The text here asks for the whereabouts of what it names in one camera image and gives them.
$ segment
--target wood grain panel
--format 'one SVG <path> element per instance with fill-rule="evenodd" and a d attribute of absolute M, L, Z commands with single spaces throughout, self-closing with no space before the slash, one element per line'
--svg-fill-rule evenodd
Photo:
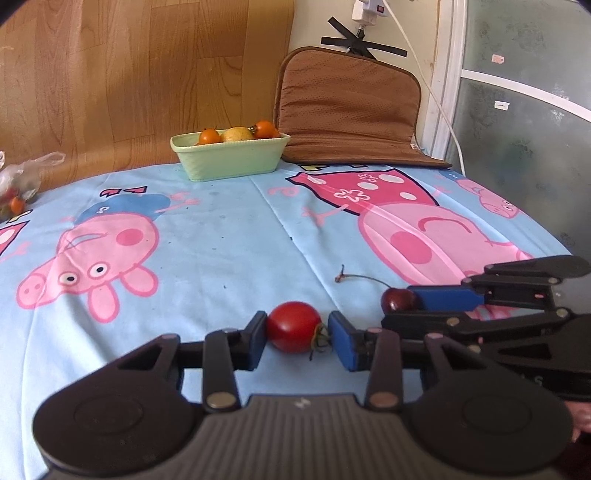
<path fill-rule="evenodd" d="M 200 58 L 242 56 L 248 4 L 249 0 L 199 1 L 197 44 Z"/>
<path fill-rule="evenodd" d="M 248 30 L 242 65 L 244 125 L 273 118 L 277 76 L 289 46 L 293 15 L 293 0 L 248 2 Z"/>
<path fill-rule="evenodd" d="M 23 3 L 21 7 L 6 21 L 4 28 L 6 29 L 7 33 L 12 32 L 18 27 L 22 27 L 31 20 L 35 20 L 37 18 L 37 10 L 37 2 L 33 1 Z"/>
<path fill-rule="evenodd" d="M 241 125 L 242 57 L 197 61 L 197 131 Z"/>
<path fill-rule="evenodd" d="M 107 35 L 107 100 L 115 141 L 154 133 L 150 98 L 151 0 L 112 0 Z"/>
<path fill-rule="evenodd" d="M 64 151 L 43 189 L 176 162 L 172 135 L 271 117 L 292 16 L 293 0 L 28 0 L 0 27 L 0 148 Z"/>
<path fill-rule="evenodd" d="M 35 89 L 44 151 L 76 156 L 74 125 L 68 93 L 67 45 L 72 18 L 71 0 L 39 5 L 35 31 Z"/>
<path fill-rule="evenodd" d="M 170 5 L 178 5 L 180 0 L 152 0 L 152 8 L 169 7 Z"/>
<path fill-rule="evenodd" d="M 43 152 L 41 125 L 37 115 L 35 84 L 35 35 L 37 20 L 6 31 L 4 50 L 4 85 L 7 124 L 7 162 L 18 163 L 36 158 Z"/>
<path fill-rule="evenodd" d="M 70 54 L 106 43 L 111 0 L 73 0 Z"/>
<path fill-rule="evenodd" d="M 0 28 L 0 150 L 12 150 L 12 136 L 8 123 L 8 106 L 6 98 L 6 51 L 14 50 L 6 44 L 6 28 Z"/>
<path fill-rule="evenodd" d="M 107 105 L 106 45 L 70 55 L 68 70 L 76 149 L 85 153 L 77 163 L 112 171 L 116 165 Z"/>
<path fill-rule="evenodd" d="M 153 135 L 115 143 L 116 170 L 129 170 L 157 163 L 156 140 Z"/>
<path fill-rule="evenodd" d="M 150 86 L 159 161 L 178 161 L 170 149 L 170 137 L 197 128 L 199 26 L 198 4 L 152 10 Z"/>

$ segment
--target brown cushion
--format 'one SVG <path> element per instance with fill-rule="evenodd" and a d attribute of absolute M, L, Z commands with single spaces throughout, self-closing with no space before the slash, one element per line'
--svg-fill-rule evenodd
<path fill-rule="evenodd" d="M 405 70 L 325 48 L 295 50 L 275 97 L 275 124 L 291 136 L 284 160 L 450 167 L 411 146 L 420 103 L 421 87 Z"/>

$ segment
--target white cable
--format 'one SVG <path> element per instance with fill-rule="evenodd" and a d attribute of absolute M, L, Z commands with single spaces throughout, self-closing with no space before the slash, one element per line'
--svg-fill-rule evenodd
<path fill-rule="evenodd" d="M 443 111 L 443 107 L 441 106 L 441 103 L 439 103 L 439 100 L 437 100 L 437 97 L 433 93 L 433 90 L 431 90 L 431 87 L 429 85 L 429 82 L 426 80 L 425 75 L 423 74 L 423 70 L 421 68 L 421 64 L 418 61 L 417 53 L 414 51 L 413 45 L 410 43 L 410 40 L 408 39 L 408 36 L 406 35 L 406 32 L 402 28 L 402 25 L 398 21 L 398 18 L 396 17 L 396 15 L 394 15 L 394 12 L 392 11 L 392 8 L 390 7 L 390 4 L 388 3 L 388 0 L 383 0 L 383 2 L 384 2 L 384 5 L 386 6 L 386 9 L 388 10 L 388 13 L 390 14 L 390 16 L 392 16 L 392 18 L 396 22 L 398 28 L 400 29 L 400 33 L 404 37 L 404 40 L 406 41 L 410 52 L 413 54 L 414 60 L 417 62 L 418 72 L 419 72 L 419 74 L 420 74 L 420 76 L 421 76 L 421 78 L 423 80 L 423 83 L 427 87 L 427 90 L 429 90 L 429 93 L 431 93 L 431 95 L 433 97 L 433 100 L 435 100 L 435 103 L 437 104 L 437 108 L 439 108 L 439 111 L 441 112 L 441 116 L 443 117 L 443 119 L 445 120 L 445 123 L 449 127 L 449 131 L 450 131 L 450 133 L 451 133 L 451 135 L 453 137 L 453 141 L 456 143 L 457 156 L 460 159 L 460 169 L 462 171 L 462 175 L 466 176 L 466 169 L 464 167 L 464 155 L 462 155 L 462 149 L 460 148 L 460 142 L 458 142 L 457 137 L 456 137 L 456 134 L 453 131 L 452 123 L 449 121 L 449 118 L 447 117 L 447 115 Z"/>

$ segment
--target cartoon pig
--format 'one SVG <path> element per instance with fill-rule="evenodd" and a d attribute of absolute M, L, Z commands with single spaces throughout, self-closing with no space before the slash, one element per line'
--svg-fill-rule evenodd
<path fill-rule="evenodd" d="M 514 244 L 493 242 L 470 220 L 435 205 L 390 203 L 359 216 L 374 253 L 413 285 L 454 285 L 483 264 L 532 258 Z"/>
<path fill-rule="evenodd" d="M 464 189 L 479 195 L 487 210 L 507 218 L 519 212 L 477 183 L 453 175 Z M 491 241 L 475 223 L 441 207 L 417 181 L 395 168 L 300 172 L 287 180 L 336 207 L 322 214 L 324 218 L 341 210 L 358 215 L 359 231 L 369 247 L 412 285 L 453 285 L 482 273 L 486 264 L 531 258 L 510 242 Z"/>
<path fill-rule="evenodd" d="M 442 170 L 439 172 L 442 177 L 455 181 L 460 187 L 467 192 L 478 195 L 480 204 L 489 212 L 496 213 L 505 218 L 513 218 L 520 210 L 507 200 L 499 197 L 496 193 L 492 193 L 475 181 L 468 180 L 464 175 L 460 175 L 453 170 Z"/>
<path fill-rule="evenodd" d="M 157 245 L 158 230 L 144 215 L 105 213 L 91 217 L 62 234 L 56 256 L 18 286 L 17 303 L 34 309 L 63 293 L 87 293 L 92 317 L 101 323 L 111 322 L 119 313 L 114 280 L 140 297 L 156 292 L 158 278 L 142 263 Z"/>

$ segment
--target cherry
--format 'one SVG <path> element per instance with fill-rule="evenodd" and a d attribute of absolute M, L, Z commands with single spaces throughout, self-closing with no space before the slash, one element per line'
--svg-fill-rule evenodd
<path fill-rule="evenodd" d="M 414 310 L 417 307 L 417 296 L 407 288 L 390 287 L 382 293 L 381 304 L 385 314 Z"/>
<path fill-rule="evenodd" d="M 407 288 L 394 288 L 388 285 L 386 282 L 378 280 L 377 278 L 368 277 L 367 275 L 354 275 L 351 273 L 345 273 L 344 265 L 341 267 L 340 273 L 335 277 L 335 282 L 339 283 L 343 278 L 348 277 L 367 278 L 368 280 L 374 280 L 388 287 L 384 293 L 382 293 L 382 298 L 380 301 L 382 305 L 382 311 L 385 314 L 392 312 L 403 312 L 405 310 L 414 310 L 417 308 L 417 296 Z"/>

